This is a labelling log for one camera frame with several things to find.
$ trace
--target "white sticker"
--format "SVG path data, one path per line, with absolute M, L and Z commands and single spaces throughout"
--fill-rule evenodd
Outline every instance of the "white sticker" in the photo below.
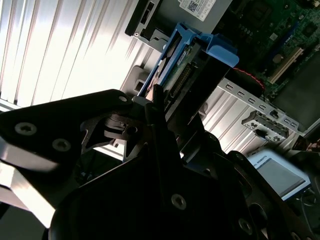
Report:
M 216 0 L 178 0 L 180 8 L 186 10 L 191 15 L 200 19 L 202 22 L 208 16 Z
M 278 38 L 278 35 L 275 34 L 275 33 L 272 33 L 271 36 L 270 36 L 270 39 L 271 39 L 272 41 L 275 41 L 277 38 Z

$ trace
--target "motherboard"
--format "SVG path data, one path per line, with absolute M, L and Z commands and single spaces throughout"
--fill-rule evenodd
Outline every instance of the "motherboard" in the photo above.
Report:
M 233 0 L 213 33 L 238 49 L 238 82 L 272 102 L 320 49 L 320 1 Z

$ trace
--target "pci slot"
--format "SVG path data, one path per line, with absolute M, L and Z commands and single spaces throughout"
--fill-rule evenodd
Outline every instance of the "pci slot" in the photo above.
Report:
M 269 82 L 274 84 L 303 52 L 304 49 L 296 47 L 287 59 L 275 70 L 274 74 L 270 77 Z

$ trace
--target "screw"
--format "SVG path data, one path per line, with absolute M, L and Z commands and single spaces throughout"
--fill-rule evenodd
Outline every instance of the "screw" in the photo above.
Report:
M 291 236 L 293 237 L 294 240 L 301 240 L 300 237 L 295 232 L 291 232 Z
M 209 168 L 207 168 L 206 170 L 204 170 L 203 171 L 205 174 L 208 174 L 208 175 L 210 175 L 210 169 Z
M 216 138 L 215 136 L 213 136 L 213 135 L 210 135 L 210 138 L 211 138 L 212 140 L 214 140 L 214 141 L 217 141 L 217 138 Z
M 175 206 L 177 209 L 180 209 L 180 210 L 185 210 L 187 207 L 186 200 L 184 199 L 183 196 L 179 194 L 173 194 L 171 197 L 171 202 L 173 206 Z
M 128 127 L 128 129 L 126 130 L 126 133 L 129 135 L 133 135 L 136 132 L 138 132 L 138 128 L 136 128 L 135 126 L 130 126 Z
M 37 127 L 29 122 L 20 122 L 15 125 L 14 130 L 24 136 L 32 136 L 37 132 Z
M 244 159 L 240 153 L 236 153 L 235 156 L 241 161 Z
M 239 226 L 240 228 L 246 232 L 248 235 L 252 235 L 253 233 L 253 230 L 252 230 L 252 227 L 250 225 L 250 223 L 248 223 L 246 220 L 244 220 L 243 218 L 240 218 L 239 219 Z
M 120 99 L 122 102 L 128 101 L 124 96 L 119 96 L 119 99 Z
M 52 147 L 58 152 L 67 152 L 70 150 L 71 144 L 63 138 L 58 138 L 52 142 Z

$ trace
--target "blue plastic latch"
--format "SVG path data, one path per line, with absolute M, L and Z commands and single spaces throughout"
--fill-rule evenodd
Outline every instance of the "blue plastic latch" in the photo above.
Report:
M 200 34 L 199 37 L 202 41 L 208 43 L 205 52 L 211 57 L 218 59 L 231 68 L 234 68 L 239 63 L 238 50 L 229 43 L 230 41 L 227 38 L 219 34 Z

